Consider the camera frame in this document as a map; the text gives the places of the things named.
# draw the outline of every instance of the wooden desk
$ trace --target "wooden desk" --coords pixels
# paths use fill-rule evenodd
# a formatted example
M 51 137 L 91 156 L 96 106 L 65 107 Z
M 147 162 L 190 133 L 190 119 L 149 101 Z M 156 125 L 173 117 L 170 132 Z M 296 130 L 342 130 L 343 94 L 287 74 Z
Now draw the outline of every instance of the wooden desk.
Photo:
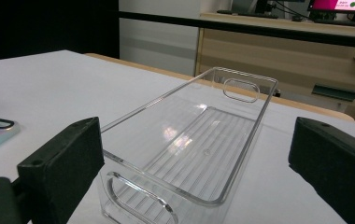
M 340 35 L 355 37 L 355 27 L 314 23 L 313 21 L 290 21 L 284 19 L 271 20 L 256 17 L 232 16 L 219 13 L 201 13 L 200 18 L 206 21 L 223 21 L 236 24 L 277 28 L 282 30 L 303 31 L 313 34 Z
M 105 61 L 108 61 L 108 62 L 121 63 L 121 64 L 124 64 L 124 65 L 132 66 L 132 67 L 136 67 L 136 68 L 140 68 L 140 69 L 145 69 L 145 70 L 148 70 L 148 71 L 151 71 L 151 72 L 161 73 L 161 74 L 164 74 L 164 75 L 167 75 L 167 76 L 170 76 L 170 77 L 178 77 L 178 78 L 182 78 L 182 79 L 186 79 L 186 80 L 191 79 L 191 77 L 189 77 L 189 76 L 181 75 L 181 74 L 178 74 L 178 73 L 174 73 L 174 72 L 166 71 L 166 70 L 163 70 L 163 69 L 158 69 L 158 68 L 145 66 L 145 65 L 142 65 L 142 64 L 138 64 L 138 63 L 130 63 L 130 62 L 126 62 L 126 61 L 123 61 L 123 60 L 110 58 L 110 57 L 99 55 L 99 54 L 87 53 L 86 55 L 94 57 L 94 58 L 102 59 L 102 60 L 105 60 Z M 282 99 L 282 98 L 278 98 L 278 97 L 273 97 L 271 101 L 274 102 L 274 103 L 277 103 L 277 104 L 287 105 L 287 106 L 291 106 L 291 107 L 294 107 L 294 108 L 299 108 L 299 109 L 303 109 L 303 110 L 319 113 L 319 114 L 322 114 L 322 115 L 327 115 L 327 116 L 331 116 L 331 117 L 335 117 L 335 118 L 339 118 L 339 119 L 344 119 L 344 120 L 355 122 L 355 120 L 352 117 L 350 117 L 349 115 L 346 115 L 344 113 L 340 113 L 340 112 L 337 112 L 337 111 L 333 111 L 333 110 L 329 110 L 329 109 L 325 109 L 325 108 L 321 108 L 321 107 L 317 107 L 317 106 L 313 106 L 313 105 L 306 105 L 306 104 L 302 104 L 302 103 L 299 103 L 299 102 L 286 100 L 286 99 Z

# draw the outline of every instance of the black clamp pad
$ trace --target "black clamp pad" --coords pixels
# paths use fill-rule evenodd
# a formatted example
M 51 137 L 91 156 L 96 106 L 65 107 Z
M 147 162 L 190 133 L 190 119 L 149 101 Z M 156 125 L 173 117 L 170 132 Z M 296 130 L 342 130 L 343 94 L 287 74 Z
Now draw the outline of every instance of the black clamp pad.
M 355 138 L 313 119 L 296 120 L 290 167 L 347 223 L 355 223 Z
M 18 165 L 34 223 L 66 223 L 104 165 L 98 118 L 71 124 Z

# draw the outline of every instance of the pink screen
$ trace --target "pink screen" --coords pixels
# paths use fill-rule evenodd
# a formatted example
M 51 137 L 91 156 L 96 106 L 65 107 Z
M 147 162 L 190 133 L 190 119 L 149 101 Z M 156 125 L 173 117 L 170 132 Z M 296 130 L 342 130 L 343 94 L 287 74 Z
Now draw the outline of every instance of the pink screen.
M 355 0 L 318 0 L 314 1 L 313 9 L 355 11 Z

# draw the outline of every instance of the cable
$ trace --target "cable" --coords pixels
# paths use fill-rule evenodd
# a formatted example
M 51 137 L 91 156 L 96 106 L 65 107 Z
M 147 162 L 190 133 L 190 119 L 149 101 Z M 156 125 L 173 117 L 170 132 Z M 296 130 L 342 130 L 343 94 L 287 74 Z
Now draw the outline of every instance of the cable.
M 283 11 L 283 12 L 290 13 L 290 14 L 292 14 L 292 15 L 301 16 L 301 17 L 304 17 L 304 18 L 307 18 L 307 19 L 309 18 L 309 17 L 307 17 L 307 16 L 305 16 L 305 15 L 303 15 L 303 14 L 301 14 L 301 13 L 298 13 L 298 12 L 292 10 L 292 9 L 289 8 L 289 7 L 285 7 L 285 5 L 283 5 L 282 3 L 278 2 L 278 1 L 275 1 L 275 2 L 276 2 L 277 4 L 279 4 L 280 6 L 286 8 L 286 9 L 289 10 L 290 12 L 289 12 L 289 11 L 282 10 L 282 9 L 280 9 L 280 8 L 278 8 L 278 7 L 276 7 L 276 9 L 279 9 L 279 10 L 281 10 L 281 11 Z

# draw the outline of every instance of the background desk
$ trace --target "background desk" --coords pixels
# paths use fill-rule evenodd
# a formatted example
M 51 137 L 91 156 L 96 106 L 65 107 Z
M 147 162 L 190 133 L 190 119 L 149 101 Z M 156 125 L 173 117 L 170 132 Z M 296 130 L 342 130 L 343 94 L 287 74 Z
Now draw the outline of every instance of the background desk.
M 104 126 L 183 81 L 70 51 L 0 61 L 0 118 L 21 125 L 21 132 L 0 146 L 0 176 L 17 178 L 16 165 L 70 123 L 97 116 Z M 225 223 L 343 223 L 288 167 L 297 116 L 355 136 L 353 122 L 270 104 Z M 95 183 L 69 223 L 109 223 Z
M 292 30 L 337 35 L 323 38 L 331 41 L 342 36 L 355 37 L 355 27 L 310 21 L 270 20 L 216 13 L 203 13 L 201 19 L 276 28 L 287 34 Z M 350 102 L 312 93 L 316 84 L 355 91 L 355 47 L 321 43 L 327 42 L 201 29 L 196 73 L 221 66 L 273 77 L 279 81 L 282 98 L 338 110 L 355 118 L 355 99 Z

